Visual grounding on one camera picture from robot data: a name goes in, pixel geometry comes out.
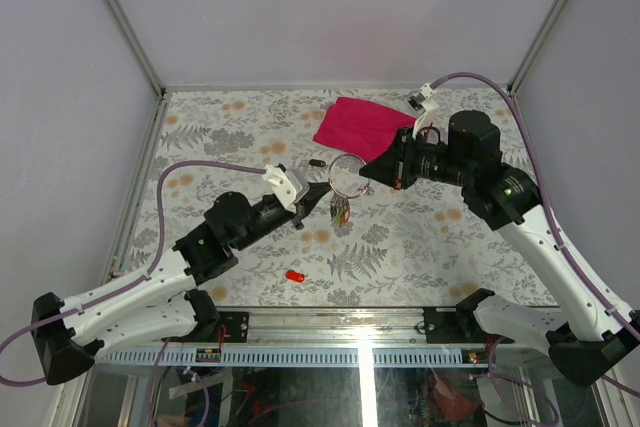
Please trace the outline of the large metal keyring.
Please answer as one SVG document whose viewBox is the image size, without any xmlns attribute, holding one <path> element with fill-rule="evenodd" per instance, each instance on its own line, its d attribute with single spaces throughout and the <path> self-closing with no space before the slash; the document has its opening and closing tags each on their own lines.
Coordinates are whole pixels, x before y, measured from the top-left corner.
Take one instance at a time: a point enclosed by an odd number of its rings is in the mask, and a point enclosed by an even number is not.
<svg viewBox="0 0 640 427">
<path fill-rule="evenodd" d="M 328 166 L 327 180 L 334 193 L 347 200 L 354 200 L 371 192 L 371 180 L 362 177 L 360 170 L 367 162 L 358 155 L 343 153 Z"/>
</svg>

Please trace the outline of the red key tag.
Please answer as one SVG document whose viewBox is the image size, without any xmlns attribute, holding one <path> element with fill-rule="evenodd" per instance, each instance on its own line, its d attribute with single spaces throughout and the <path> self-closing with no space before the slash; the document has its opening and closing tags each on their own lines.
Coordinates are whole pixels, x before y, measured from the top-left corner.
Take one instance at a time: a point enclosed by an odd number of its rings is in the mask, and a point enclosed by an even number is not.
<svg viewBox="0 0 640 427">
<path fill-rule="evenodd" d="M 297 282 L 297 283 L 302 283 L 306 279 L 306 276 L 303 273 L 300 273 L 294 270 L 287 270 L 285 273 L 285 277 L 288 280 Z"/>
</svg>

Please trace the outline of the bunch of tagged keys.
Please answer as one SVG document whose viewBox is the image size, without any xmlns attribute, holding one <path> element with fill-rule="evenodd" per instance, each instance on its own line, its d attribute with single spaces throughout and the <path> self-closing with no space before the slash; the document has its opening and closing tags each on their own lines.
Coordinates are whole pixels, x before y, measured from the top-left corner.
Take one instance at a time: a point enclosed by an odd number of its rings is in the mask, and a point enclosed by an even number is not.
<svg viewBox="0 0 640 427">
<path fill-rule="evenodd" d="M 349 199 L 334 195 L 330 201 L 330 217 L 332 223 L 337 227 L 341 227 L 349 221 L 350 214 Z"/>
</svg>

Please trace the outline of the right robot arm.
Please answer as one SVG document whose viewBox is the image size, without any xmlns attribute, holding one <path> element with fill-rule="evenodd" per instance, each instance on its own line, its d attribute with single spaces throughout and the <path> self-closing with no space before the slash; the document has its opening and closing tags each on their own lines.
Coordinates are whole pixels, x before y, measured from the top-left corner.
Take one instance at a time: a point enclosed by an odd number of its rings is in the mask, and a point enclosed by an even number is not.
<svg viewBox="0 0 640 427">
<path fill-rule="evenodd" d="M 547 355 L 574 385 L 589 387 L 639 345 L 639 314 L 593 269 L 576 273 L 568 240 L 554 238 L 540 191 L 523 170 L 502 160 L 500 130 L 480 111 L 449 120 L 448 139 L 431 143 L 410 127 L 359 171 L 396 190 L 428 179 L 460 188 L 465 205 L 534 270 L 560 308 L 544 314 L 479 289 L 456 306 L 456 329 L 467 341 L 504 336 Z"/>
</svg>

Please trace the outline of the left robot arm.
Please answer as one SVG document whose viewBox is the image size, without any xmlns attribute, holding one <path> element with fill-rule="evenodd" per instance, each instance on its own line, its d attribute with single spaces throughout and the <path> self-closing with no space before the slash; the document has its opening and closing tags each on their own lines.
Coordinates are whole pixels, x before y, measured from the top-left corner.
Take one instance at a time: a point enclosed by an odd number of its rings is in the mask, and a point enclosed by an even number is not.
<svg viewBox="0 0 640 427">
<path fill-rule="evenodd" d="M 151 271 L 140 268 L 65 299 L 52 292 L 38 297 L 32 338 L 45 383 L 75 379 L 118 349 L 163 338 L 212 339 L 219 314 L 202 285 L 237 265 L 236 252 L 276 229 L 287 223 L 300 229 L 329 190 L 326 182 L 312 183 L 290 209 L 274 194 L 250 204 L 243 194 L 226 192 Z"/>
</svg>

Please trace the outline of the magenta cloth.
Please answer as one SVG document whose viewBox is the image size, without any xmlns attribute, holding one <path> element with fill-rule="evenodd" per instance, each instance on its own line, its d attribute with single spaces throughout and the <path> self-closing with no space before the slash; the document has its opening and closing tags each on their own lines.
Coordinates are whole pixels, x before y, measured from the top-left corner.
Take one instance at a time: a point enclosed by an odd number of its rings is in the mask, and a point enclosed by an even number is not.
<svg viewBox="0 0 640 427">
<path fill-rule="evenodd" d="M 398 129 L 412 127 L 414 121 L 414 117 L 372 101 L 339 97 L 328 108 L 313 140 L 370 162 L 389 148 Z"/>
</svg>

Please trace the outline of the floral table mat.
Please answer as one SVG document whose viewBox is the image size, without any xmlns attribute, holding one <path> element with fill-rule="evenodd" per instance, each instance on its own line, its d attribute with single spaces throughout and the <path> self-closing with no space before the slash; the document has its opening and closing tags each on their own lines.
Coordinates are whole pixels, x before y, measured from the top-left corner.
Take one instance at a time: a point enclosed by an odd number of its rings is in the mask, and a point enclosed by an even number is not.
<svg viewBox="0 0 640 427">
<path fill-rule="evenodd" d="M 282 164 L 312 181 L 339 154 L 313 140 L 338 90 L 189 91 L 169 95 L 149 181 L 116 272 L 149 265 L 196 227 L 228 191 L 257 202 L 256 169 Z M 323 168 L 310 159 L 326 162 Z M 287 270 L 303 273 L 302 283 Z M 304 228 L 283 227 L 238 254 L 207 288 L 220 306 L 449 306 L 484 287 L 520 304 L 552 297 L 532 269 L 464 205 L 451 186 L 406 191 L 373 184 L 335 226 L 327 201 Z"/>
</svg>

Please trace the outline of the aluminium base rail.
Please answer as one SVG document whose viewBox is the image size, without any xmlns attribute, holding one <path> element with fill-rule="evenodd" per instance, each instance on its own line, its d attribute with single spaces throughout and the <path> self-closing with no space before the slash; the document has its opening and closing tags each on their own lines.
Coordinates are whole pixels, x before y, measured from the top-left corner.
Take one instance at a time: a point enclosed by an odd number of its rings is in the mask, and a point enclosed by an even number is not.
<svg viewBox="0 0 640 427">
<path fill-rule="evenodd" d="M 455 317 L 452 308 L 245 308 L 220 312 L 249 314 L 246 342 L 174 341 L 174 336 L 188 334 L 197 325 L 194 308 L 185 300 L 137 308 L 124 314 L 102 308 L 92 314 L 78 315 L 68 320 L 66 326 L 73 331 L 74 342 L 83 347 L 96 345 L 97 355 L 102 357 L 160 341 L 215 349 L 244 344 L 329 346 L 353 344 L 363 339 L 383 344 L 479 344 L 485 340 L 483 334 L 470 338 L 459 333 L 446 336 L 444 331 L 453 326 Z"/>
</svg>

